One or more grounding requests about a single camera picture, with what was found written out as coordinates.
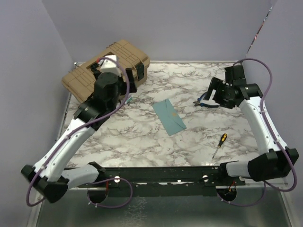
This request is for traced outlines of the light blue envelope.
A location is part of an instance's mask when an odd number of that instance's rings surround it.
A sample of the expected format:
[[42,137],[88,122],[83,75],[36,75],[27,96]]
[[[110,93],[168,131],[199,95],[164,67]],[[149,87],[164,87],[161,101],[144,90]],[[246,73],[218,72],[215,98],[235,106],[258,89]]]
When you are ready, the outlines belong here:
[[152,107],[169,136],[187,128],[169,99],[155,103]]

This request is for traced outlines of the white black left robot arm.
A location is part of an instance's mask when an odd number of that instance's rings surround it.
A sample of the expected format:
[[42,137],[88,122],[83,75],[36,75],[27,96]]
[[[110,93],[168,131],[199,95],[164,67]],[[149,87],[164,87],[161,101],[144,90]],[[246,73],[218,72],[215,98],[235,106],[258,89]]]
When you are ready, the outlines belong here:
[[103,184],[105,171],[96,163],[70,170],[65,167],[82,144],[122,107],[125,101],[119,101],[119,97],[128,97],[137,91],[132,70],[127,68],[125,72],[127,82],[114,73],[100,73],[94,92],[79,106],[67,130],[51,150],[33,166],[22,168],[21,173],[30,187],[50,203],[60,200],[70,188],[90,183],[95,187]]

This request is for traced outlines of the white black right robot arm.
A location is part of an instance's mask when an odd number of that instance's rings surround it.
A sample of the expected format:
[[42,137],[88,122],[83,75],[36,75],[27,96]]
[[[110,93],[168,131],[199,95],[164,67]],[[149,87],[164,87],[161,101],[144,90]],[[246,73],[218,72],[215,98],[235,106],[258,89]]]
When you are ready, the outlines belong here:
[[221,107],[239,107],[246,117],[255,137],[259,156],[250,161],[234,161],[220,164],[217,179],[228,185],[235,177],[250,178],[256,182],[286,177],[291,171],[298,151],[278,135],[271,118],[261,104],[263,94],[255,83],[248,84],[242,65],[224,69],[225,79],[211,79],[205,99],[211,98]]

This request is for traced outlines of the green white glue stick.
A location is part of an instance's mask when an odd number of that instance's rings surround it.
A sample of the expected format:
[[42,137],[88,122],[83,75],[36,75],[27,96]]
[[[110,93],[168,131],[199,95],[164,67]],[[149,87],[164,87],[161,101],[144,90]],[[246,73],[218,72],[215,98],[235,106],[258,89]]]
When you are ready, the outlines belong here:
[[133,100],[133,97],[132,97],[132,96],[129,96],[128,99],[126,100],[125,104],[130,103],[132,100]]

